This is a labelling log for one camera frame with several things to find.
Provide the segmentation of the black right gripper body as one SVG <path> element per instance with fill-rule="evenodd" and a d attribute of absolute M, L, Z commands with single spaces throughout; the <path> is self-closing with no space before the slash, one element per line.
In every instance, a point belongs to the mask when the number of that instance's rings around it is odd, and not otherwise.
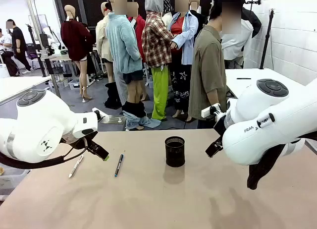
<path fill-rule="evenodd" d="M 224 125 L 224 120 L 226 118 L 226 114 L 214 114 L 215 115 L 215 125 L 214 130 L 219 134 L 219 137 L 215 140 L 215 142 L 222 141 L 223 134 L 226 131 L 226 127 Z"/>

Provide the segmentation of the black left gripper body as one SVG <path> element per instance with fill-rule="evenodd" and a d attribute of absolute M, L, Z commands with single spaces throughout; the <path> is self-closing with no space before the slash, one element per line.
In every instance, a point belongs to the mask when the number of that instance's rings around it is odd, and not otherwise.
<path fill-rule="evenodd" d="M 84 149 L 86 147 L 89 152 L 95 154 L 100 149 L 100 145 L 93 141 L 97 133 L 98 132 L 95 131 L 88 135 L 85 135 L 84 137 L 78 139 L 76 142 L 71 143 L 70 145 L 77 150 Z"/>

